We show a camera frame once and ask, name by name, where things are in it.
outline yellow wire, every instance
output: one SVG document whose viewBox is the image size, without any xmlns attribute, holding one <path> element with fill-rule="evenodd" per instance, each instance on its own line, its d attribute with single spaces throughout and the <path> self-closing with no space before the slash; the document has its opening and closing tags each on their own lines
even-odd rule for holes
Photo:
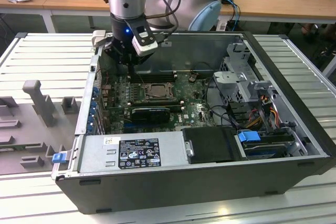
<svg viewBox="0 0 336 224">
<path fill-rule="evenodd" d="M 261 120 L 261 117 L 258 117 L 257 119 L 255 119 L 253 122 L 251 122 L 249 125 L 247 125 L 246 127 L 249 128 L 253 125 L 255 125 L 256 123 L 258 123 Z"/>
</svg>

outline desk leg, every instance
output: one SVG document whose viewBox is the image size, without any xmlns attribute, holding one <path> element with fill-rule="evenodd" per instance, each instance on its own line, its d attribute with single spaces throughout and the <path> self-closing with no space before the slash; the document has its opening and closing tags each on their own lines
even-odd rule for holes
<svg viewBox="0 0 336 224">
<path fill-rule="evenodd" d="M 91 29 L 95 29 L 95 23 L 93 22 L 93 17 L 92 16 L 88 16 L 88 18 L 89 18 L 89 24 L 90 24 L 90 28 Z"/>
<path fill-rule="evenodd" d="M 57 33 L 57 28 L 54 25 L 54 22 L 52 20 L 52 14 L 50 10 L 45 10 L 42 14 L 43 20 L 44 20 L 44 24 L 47 27 L 48 33 L 50 34 L 54 34 Z"/>
</svg>

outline red wire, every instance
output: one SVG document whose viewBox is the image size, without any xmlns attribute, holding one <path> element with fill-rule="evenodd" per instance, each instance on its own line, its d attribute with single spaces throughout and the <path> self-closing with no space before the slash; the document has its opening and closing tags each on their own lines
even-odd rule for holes
<svg viewBox="0 0 336 224">
<path fill-rule="evenodd" d="M 251 111 L 251 113 L 250 113 L 250 115 L 249 115 L 249 119 L 248 119 L 249 122 L 250 122 L 251 119 L 252 119 L 253 112 L 256 112 L 256 111 L 258 111 L 258 110 L 257 110 L 257 109 L 254 109 L 254 110 Z"/>
</svg>

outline metal bracket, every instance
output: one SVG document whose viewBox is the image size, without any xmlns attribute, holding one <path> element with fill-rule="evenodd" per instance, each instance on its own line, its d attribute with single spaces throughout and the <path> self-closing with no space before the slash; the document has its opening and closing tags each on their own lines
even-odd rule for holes
<svg viewBox="0 0 336 224">
<path fill-rule="evenodd" d="M 269 88 L 273 88 L 270 81 L 252 81 L 247 86 L 247 89 L 250 92 L 250 99 L 257 99 L 258 91 L 266 92 Z"/>
</svg>

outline black plastic cover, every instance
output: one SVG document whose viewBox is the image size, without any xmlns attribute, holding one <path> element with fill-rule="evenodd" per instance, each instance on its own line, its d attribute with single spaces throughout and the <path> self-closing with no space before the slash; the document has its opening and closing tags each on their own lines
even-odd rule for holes
<svg viewBox="0 0 336 224">
<path fill-rule="evenodd" d="M 182 129 L 184 141 L 192 144 L 191 164 L 242 160 L 231 127 L 198 127 Z"/>
</svg>

